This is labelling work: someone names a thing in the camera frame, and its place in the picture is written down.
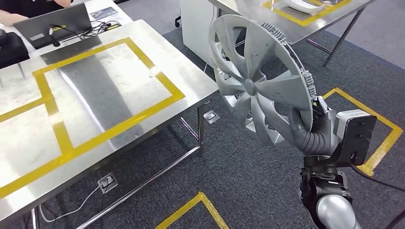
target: metal table surface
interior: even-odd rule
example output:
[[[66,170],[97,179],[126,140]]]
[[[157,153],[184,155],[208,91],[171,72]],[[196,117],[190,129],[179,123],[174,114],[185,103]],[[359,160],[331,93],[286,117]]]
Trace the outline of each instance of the metal table surface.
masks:
[[[200,106],[218,90],[143,20],[20,64],[0,70],[1,223],[192,108],[203,129]]]
[[[310,35],[321,31],[334,23],[342,20],[348,15],[366,7],[374,0],[350,0],[340,8],[327,13],[307,26],[301,26],[278,13],[274,9],[268,9],[263,6],[265,3],[277,3],[278,0],[209,0],[214,6],[229,14],[238,14],[248,19],[260,22],[271,23],[280,29],[286,36],[287,42],[295,44],[305,40]],[[292,16],[303,14],[291,9],[289,14]]]

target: chair leg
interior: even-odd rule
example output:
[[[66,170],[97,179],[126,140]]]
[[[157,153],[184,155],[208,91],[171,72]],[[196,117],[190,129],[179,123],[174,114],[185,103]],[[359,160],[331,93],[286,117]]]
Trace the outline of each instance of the chair leg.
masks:
[[[180,19],[181,19],[181,16],[177,17],[177,18],[174,20],[174,26],[180,27],[180,23],[179,23],[179,20],[180,20]]]

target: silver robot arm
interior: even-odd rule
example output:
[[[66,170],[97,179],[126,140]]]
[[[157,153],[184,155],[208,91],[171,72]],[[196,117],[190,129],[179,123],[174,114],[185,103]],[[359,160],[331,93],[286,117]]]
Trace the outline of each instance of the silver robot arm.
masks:
[[[320,229],[361,229],[351,205],[346,177],[337,167],[363,163],[375,117],[361,110],[336,114],[320,96],[316,104],[314,110],[320,115],[310,132],[304,128],[299,111],[292,110],[288,116],[294,143],[305,156],[301,201]],[[362,153],[353,155],[356,150]]]

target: black bag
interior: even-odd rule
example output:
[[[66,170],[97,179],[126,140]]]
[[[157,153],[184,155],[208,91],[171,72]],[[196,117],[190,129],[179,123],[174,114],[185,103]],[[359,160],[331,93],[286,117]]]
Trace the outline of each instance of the black bag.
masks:
[[[5,42],[0,44],[0,69],[29,58],[27,48],[21,37],[14,32],[6,33]]]

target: yellow tape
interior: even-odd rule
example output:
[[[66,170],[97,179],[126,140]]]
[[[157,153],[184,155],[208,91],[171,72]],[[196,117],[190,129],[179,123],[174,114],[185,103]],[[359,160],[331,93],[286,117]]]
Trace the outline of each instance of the yellow tape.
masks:
[[[274,0],[273,2],[271,2],[271,1],[266,2],[266,3],[263,4],[263,6],[270,9],[270,10],[272,10],[273,12],[275,12],[275,13],[289,19],[290,21],[293,21],[293,22],[297,23],[300,26],[307,26],[307,25],[313,23],[314,21],[318,20],[319,18],[321,18],[323,16],[326,16],[327,14],[339,9],[340,7],[346,5],[347,3],[351,2],[351,1],[352,0],[343,0],[343,1],[341,1],[338,4],[333,5],[333,6],[325,5],[324,10],[322,10],[321,12],[319,12],[319,13],[313,15],[313,16],[310,16],[310,17],[306,18],[305,20],[300,20],[300,19],[294,17],[293,15],[290,15],[290,14],[288,14],[286,12],[283,12],[283,11],[278,10],[275,7],[273,7],[273,4],[276,3],[276,2],[279,2],[279,0]],[[316,1],[316,0],[310,0],[310,2],[312,2],[312,3],[316,4],[316,5],[323,5],[322,2],[319,2],[319,1]]]
[[[19,179],[0,187],[0,198],[4,198],[10,193],[20,189],[27,184],[35,181],[36,179],[42,177],[43,175],[49,173],[50,171],[56,169],[57,167],[63,165],[64,163],[72,160],[75,157],[80,156],[81,154],[87,152],[88,150],[98,146],[99,144],[107,141],[118,134],[128,130],[129,128],[133,127],[134,125],[138,124],[142,120],[150,117],[151,115],[156,114],[160,110],[168,107],[169,105],[173,104],[174,102],[184,98],[184,94],[165,76],[164,73],[158,72],[155,76],[156,78],[166,87],[166,89],[171,93],[171,96],[160,101],[159,103],[152,105],[148,109],[140,112],[139,114],[125,120],[122,123],[106,130],[102,134],[90,139],[89,141],[81,144],[77,148],[73,148],[73,145],[70,141],[69,134],[66,130],[66,126],[62,120],[61,114],[59,113],[56,101],[52,95],[52,91],[49,88],[48,82],[45,78],[45,73],[70,63],[79,61],[84,59],[88,56],[94,55],[98,52],[104,51],[106,49],[112,48],[114,46],[120,45],[125,43],[138,57],[139,59],[146,65],[150,70],[155,68],[155,64],[147,57],[147,55],[130,39],[125,38],[118,40],[116,42],[112,42],[110,44],[98,47],[96,49],[84,52],[77,56],[71,57],[61,62],[57,62],[55,64],[49,65],[45,68],[37,70],[33,72],[35,80],[38,84],[39,90],[41,92],[42,98],[35,100],[29,104],[26,104],[22,107],[19,107],[15,110],[7,112],[5,114],[0,115],[0,120],[3,122],[9,118],[12,118],[16,115],[19,115],[23,112],[26,112],[34,107],[37,107],[41,104],[45,104],[48,116],[51,120],[51,124],[53,127],[53,131],[55,133],[56,139],[58,141],[60,150],[62,155],[58,158],[53,159],[52,161],[42,165],[41,167],[27,173],[26,175],[21,176]]]
[[[62,28],[66,28],[66,25],[62,25],[61,27],[55,27],[52,30],[55,32],[55,31],[61,30]]]
[[[388,135],[388,137],[381,143],[381,145],[376,149],[376,151],[370,156],[370,158],[366,161],[361,166],[358,166],[359,169],[361,169],[364,173],[366,173],[369,176],[374,175],[374,169],[377,167],[377,165],[380,163],[380,161],[384,158],[384,156],[387,154],[387,152],[391,149],[391,147],[394,145],[394,143],[398,140],[399,136],[401,136],[403,130],[389,121],[388,119],[384,118],[377,112],[373,111],[366,105],[362,104],[361,102],[357,101],[355,98],[351,97],[348,95],[346,92],[342,91],[339,88],[333,88],[331,91],[326,93],[323,98],[326,99],[329,96],[331,96],[333,93],[338,93],[345,99],[349,100],[356,106],[358,106],[360,109],[364,110],[365,112],[375,115],[377,119],[384,123],[385,125],[389,126],[392,128],[391,133]]]
[[[198,194],[192,198],[189,202],[175,211],[171,216],[161,222],[156,229],[164,229],[168,228],[172,223],[178,220],[182,215],[188,212],[192,207],[197,205],[198,203],[202,202],[207,210],[210,212],[211,216],[214,218],[215,222],[221,229],[229,229],[227,224],[225,223],[224,219],[219,215],[218,211],[215,209],[211,201],[207,198],[207,196],[202,193],[198,192]]]
[[[4,113],[4,114],[0,115],[0,122],[4,122],[7,119],[10,119],[12,117],[15,117],[15,116],[17,116],[17,115],[19,115],[21,113],[24,113],[24,112],[28,111],[28,110],[36,108],[37,106],[42,105],[48,99],[52,99],[52,97],[49,97],[49,96],[48,97],[42,97],[42,98],[39,98],[39,99],[37,99],[35,101],[32,101],[32,102],[24,105],[24,106],[20,106],[20,107],[14,109],[12,111]]]

